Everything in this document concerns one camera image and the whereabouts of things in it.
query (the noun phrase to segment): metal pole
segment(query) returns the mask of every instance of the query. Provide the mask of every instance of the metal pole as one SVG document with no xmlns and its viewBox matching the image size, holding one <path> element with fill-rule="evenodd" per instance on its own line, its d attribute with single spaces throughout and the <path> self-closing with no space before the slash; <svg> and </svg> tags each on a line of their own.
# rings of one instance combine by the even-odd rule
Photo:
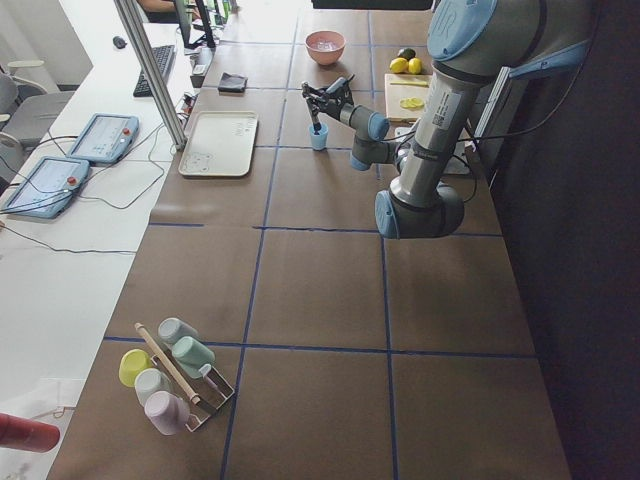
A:
<svg viewBox="0 0 640 480">
<path fill-rule="evenodd" d="M 171 96 L 167 90 L 160 69 L 155 62 L 153 51 L 151 50 L 151 44 L 147 38 L 147 34 L 144 31 L 140 14 L 138 13 L 138 6 L 135 0 L 114 0 L 118 14 L 124 25 L 124 29 L 127 31 L 131 45 L 136 52 L 142 71 L 144 72 L 153 99 L 156 102 L 156 106 L 160 111 L 160 116 L 164 120 L 164 124 L 169 130 L 169 134 L 173 139 L 173 144 L 177 150 L 183 150 L 187 137 L 182 131 L 182 125 L 178 119 L 173 103 L 171 102 Z"/>
</svg>

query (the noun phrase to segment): computer mouse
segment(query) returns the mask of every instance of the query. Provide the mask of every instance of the computer mouse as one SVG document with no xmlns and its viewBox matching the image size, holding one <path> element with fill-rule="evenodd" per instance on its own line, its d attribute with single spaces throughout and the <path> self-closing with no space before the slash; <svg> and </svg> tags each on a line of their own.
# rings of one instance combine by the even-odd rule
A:
<svg viewBox="0 0 640 480">
<path fill-rule="evenodd" d="M 127 46 L 126 40 L 122 37 L 118 37 L 117 35 L 113 37 L 113 44 L 120 50 Z"/>
</svg>

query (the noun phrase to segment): table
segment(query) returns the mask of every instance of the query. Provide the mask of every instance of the table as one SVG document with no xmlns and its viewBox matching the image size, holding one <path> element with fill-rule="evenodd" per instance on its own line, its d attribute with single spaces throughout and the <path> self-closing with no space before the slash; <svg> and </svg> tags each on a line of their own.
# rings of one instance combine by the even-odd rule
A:
<svg viewBox="0 0 640 480">
<path fill-rule="evenodd" d="M 174 25 L 146 25 L 152 45 L 176 42 Z M 192 91 L 188 58 L 178 53 L 168 88 L 177 103 Z M 95 112 L 136 115 L 140 142 L 161 125 L 152 98 L 134 99 L 140 66 L 133 49 L 112 48 L 103 55 L 52 125 L 51 133 L 78 135 Z M 154 179 L 159 181 L 129 208 L 112 208 L 99 200 L 76 199 L 59 218 L 38 221 L 2 216 L 7 227 L 57 248 L 126 250 L 138 248 L 173 159 L 166 129 L 153 135 L 126 159 L 92 179 L 83 197 L 101 198 L 117 206 L 130 203 Z M 68 149 L 70 142 L 61 141 Z M 21 169 L 29 172 L 42 156 L 62 156 L 52 142 L 38 148 Z M 158 166 L 148 160 L 157 162 Z M 93 168 L 92 173 L 101 171 Z M 7 190 L 4 204 L 13 189 Z M 51 250 L 0 231 L 2 328 L 0 410 L 33 416 L 75 406 L 120 290 L 133 262 L 130 254 L 70 254 Z M 49 421 L 56 422 L 49 415 Z M 47 454 L 50 460 L 56 451 Z M 0 452 L 0 464 L 42 463 L 39 456 Z"/>
<path fill-rule="evenodd" d="M 356 102 L 383 110 L 388 59 L 426 57 L 430 14 L 243 7 L 196 113 L 256 111 L 252 169 L 196 180 L 172 163 L 49 478 L 569 478 L 486 184 L 455 235 L 387 241 L 373 199 L 393 168 L 352 170 L 335 122 L 329 148 L 309 148 L 301 82 L 356 73 Z M 328 68 L 303 45 L 322 28 L 347 32 Z M 249 77 L 244 95 L 218 93 L 225 71 Z M 198 329 L 237 396 L 164 437 L 117 366 L 144 348 L 134 322 L 169 316 Z"/>
</svg>

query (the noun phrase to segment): black wallet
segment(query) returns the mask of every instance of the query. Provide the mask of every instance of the black wallet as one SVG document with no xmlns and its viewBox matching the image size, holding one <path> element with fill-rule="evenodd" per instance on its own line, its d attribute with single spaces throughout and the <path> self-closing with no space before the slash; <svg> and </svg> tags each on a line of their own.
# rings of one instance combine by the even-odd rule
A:
<svg viewBox="0 0 640 480">
<path fill-rule="evenodd" d="M 218 85 L 218 91 L 242 93 L 247 86 L 247 77 L 230 73 L 223 73 Z"/>
</svg>

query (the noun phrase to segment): red cylinder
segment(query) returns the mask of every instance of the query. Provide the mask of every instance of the red cylinder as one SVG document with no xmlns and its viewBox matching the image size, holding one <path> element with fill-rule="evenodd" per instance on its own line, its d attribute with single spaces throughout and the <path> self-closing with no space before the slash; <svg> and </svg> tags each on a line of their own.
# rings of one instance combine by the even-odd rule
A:
<svg viewBox="0 0 640 480">
<path fill-rule="evenodd" d="M 55 425 L 0 413 L 0 447 L 48 452 L 59 440 L 60 430 Z"/>
</svg>

